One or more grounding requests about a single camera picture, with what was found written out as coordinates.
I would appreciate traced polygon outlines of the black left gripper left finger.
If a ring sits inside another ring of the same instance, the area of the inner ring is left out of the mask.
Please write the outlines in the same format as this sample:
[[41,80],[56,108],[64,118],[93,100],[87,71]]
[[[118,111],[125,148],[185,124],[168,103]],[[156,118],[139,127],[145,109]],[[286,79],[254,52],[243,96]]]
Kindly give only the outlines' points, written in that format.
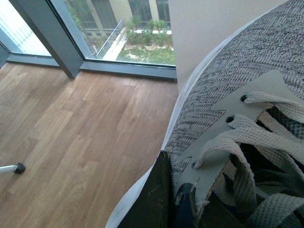
[[167,228],[170,201],[170,160],[161,151],[139,197],[120,222],[122,228]]

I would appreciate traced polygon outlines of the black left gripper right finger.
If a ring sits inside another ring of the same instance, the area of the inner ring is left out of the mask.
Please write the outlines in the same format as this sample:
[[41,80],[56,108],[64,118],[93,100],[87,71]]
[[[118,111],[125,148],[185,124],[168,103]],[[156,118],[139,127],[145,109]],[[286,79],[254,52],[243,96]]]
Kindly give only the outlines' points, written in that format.
[[244,228],[245,226],[233,216],[219,201],[215,193],[208,199],[199,221],[200,228]]

